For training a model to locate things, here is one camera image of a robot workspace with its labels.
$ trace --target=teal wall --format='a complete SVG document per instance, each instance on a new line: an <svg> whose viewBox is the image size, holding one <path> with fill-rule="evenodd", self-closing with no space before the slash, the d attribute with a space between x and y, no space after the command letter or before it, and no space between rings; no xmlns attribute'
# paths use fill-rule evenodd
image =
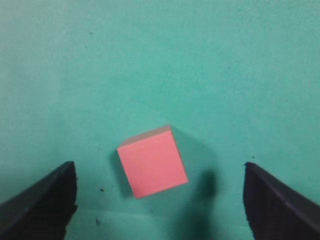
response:
<svg viewBox="0 0 320 240"><path fill-rule="evenodd" d="M75 161L67 240L247 240L252 161L320 203L319 12L318 0L0 1L0 202ZM164 124L190 183L136 200L115 149Z"/></svg>

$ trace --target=cube front face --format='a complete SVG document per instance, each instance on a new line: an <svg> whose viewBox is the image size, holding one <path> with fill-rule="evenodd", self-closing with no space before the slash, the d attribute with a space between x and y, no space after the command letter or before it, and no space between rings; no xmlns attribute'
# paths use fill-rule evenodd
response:
<svg viewBox="0 0 320 240"><path fill-rule="evenodd" d="M136 198L143 198L188 182L170 128L128 145L121 145L117 150Z"/></svg>

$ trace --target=cube top face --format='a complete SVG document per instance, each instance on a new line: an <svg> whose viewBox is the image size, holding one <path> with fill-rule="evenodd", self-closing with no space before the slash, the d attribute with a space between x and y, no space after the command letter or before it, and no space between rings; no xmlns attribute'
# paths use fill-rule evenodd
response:
<svg viewBox="0 0 320 240"><path fill-rule="evenodd" d="M188 182L170 126L129 138L117 150L136 198Z"/></svg>

